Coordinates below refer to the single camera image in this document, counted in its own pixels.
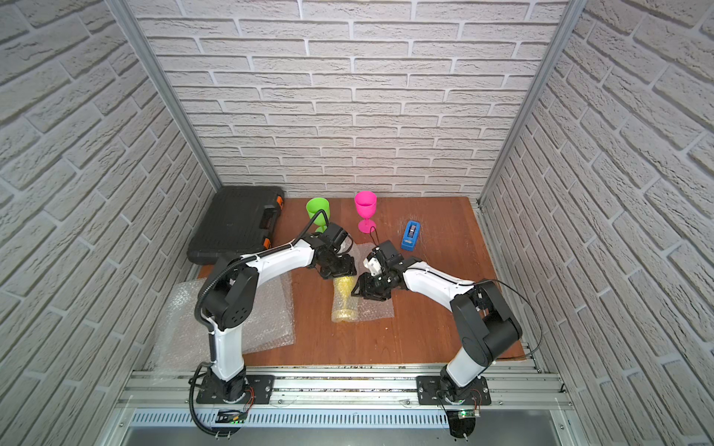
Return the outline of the yellow plastic wine glass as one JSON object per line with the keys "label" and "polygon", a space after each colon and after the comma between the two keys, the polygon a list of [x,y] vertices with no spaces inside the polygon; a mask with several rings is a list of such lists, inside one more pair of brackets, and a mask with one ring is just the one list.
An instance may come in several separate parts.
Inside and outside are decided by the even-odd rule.
{"label": "yellow plastic wine glass", "polygon": [[333,323],[354,323],[358,320],[359,298],[351,295],[356,283],[356,276],[343,276],[333,281],[334,298],[331,315]]}

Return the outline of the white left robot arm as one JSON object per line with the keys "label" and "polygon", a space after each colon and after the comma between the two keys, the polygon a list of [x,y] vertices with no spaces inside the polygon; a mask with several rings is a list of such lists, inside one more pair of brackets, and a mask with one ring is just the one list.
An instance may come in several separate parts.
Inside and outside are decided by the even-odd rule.
{"label": "white left robot arm", "polygon": [[316,269],[332,280],[356,274],[354,257],[339,245],[301,239],[217,265],[206,280],[194,308],[194,317],[209,332],[210,370],[222,383],[245,371],[242,324],[251,315],[256,294],[266,282],[294,269]]}

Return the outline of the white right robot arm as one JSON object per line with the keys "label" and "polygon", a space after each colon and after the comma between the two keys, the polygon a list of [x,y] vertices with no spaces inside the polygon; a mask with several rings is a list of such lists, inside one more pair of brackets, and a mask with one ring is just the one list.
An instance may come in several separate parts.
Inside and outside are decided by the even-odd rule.
{"label": "white right robot arm", "polygon": [[451,311],[461,348],[444,366],[446,390],[464,390],[522,338],[522,326],[493,281],[470,282],[438,271],[417,258],[391,266],[364,262],[368,271],[351,290],[354,297],[385,301],[400,288],[425,295]]}

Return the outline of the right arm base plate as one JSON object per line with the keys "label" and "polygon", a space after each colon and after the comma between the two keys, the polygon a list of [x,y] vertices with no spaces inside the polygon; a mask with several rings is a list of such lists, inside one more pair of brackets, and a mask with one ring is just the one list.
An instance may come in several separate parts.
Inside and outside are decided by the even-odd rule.
{"label": "right arm base plate", "polygon": [[419,375],[416,395],[422,406],[488,406],[492,403],[490,389],[484,377],[479,377],[462,388],[447,376]]}

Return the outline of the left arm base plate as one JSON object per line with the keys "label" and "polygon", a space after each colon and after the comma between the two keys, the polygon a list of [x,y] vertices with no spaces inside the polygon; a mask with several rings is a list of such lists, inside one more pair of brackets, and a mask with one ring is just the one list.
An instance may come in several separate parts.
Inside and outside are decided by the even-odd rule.
{"label": "left arm base plate", "polygon": [[274,375],[236,375],[222,381],[212,371],[199,380],[199,404],[268,404],[273,394]]}

